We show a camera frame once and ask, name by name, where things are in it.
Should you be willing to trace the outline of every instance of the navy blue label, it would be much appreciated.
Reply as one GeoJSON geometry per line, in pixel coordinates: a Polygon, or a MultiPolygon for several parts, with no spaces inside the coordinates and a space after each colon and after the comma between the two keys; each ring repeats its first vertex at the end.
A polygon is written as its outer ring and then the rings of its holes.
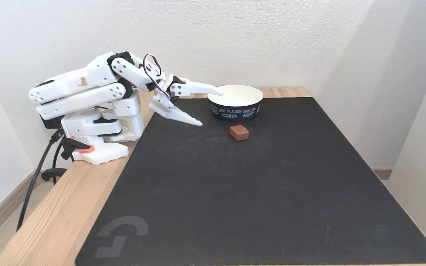
{"type": "Polygon", "coordinates": [[[238,122],[255,118],[261,107],[261,101],[248,106],[222,106],[210,101],[213,115],[221,120],[238,122]]]}

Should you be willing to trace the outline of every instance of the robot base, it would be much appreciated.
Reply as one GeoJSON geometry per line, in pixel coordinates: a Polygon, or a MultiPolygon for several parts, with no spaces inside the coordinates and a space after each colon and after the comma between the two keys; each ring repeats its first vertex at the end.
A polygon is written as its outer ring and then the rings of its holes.
{"type": "Polygon", "coordinates": [[[75,150],[72,155],[75,160],[84,160],[93,165],[116,160],[121,157],[126,157],[129,154],[128,148],[120,143],[100,143],[94,145],[94,150],[91,153],[80,153],[75,150]]]}

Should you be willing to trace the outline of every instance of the floor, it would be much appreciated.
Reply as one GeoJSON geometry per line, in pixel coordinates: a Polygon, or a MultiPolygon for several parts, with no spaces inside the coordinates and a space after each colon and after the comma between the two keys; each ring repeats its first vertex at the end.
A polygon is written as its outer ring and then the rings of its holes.
{"type": "MultiPolygon", "coordinates": [[[[54,184],[52,182],[41,183],[32,192],[29,204],[27,205],[25,219],[32,214],[34,209],[39,205],[42,199],[49,193],[54,184]]],[[[22,204],[11,214],[11,216],[0,227],[0,252],[4,249],[11,237],[16,233],[17,220],[21,212],[22,204]]]]}

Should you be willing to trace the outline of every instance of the paper bowl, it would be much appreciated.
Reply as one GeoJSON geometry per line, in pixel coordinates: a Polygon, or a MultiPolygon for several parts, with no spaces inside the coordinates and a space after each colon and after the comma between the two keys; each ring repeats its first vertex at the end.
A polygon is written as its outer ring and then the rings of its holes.
{"type": "Polygon", "coordinates": [[[244,85],[226,85],[218,89],[223,92],[222,96],[208,94],[210,107],[216,118],[230,122],[255,118],[264,98],[262,91],[244,85]]]}

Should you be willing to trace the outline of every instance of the baseboard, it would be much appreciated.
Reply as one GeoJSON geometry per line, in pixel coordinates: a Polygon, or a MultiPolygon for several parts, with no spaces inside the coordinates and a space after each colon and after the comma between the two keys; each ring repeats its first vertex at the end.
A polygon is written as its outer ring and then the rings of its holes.
{"type": "MultiPolygon", "coordinates": [[[[32,171],[24,180],[0,203],[0,226],[7,220],[8,217],[24,202],[27,189],[31,182],[32,171]]],[[[41,183],[40,175],[37,177],[34,189],[41,183]]]]}
{"type": "Polygon", "coordinates": [[[372,169],[380,180],[389,180],[392,169],[372,169]]]}

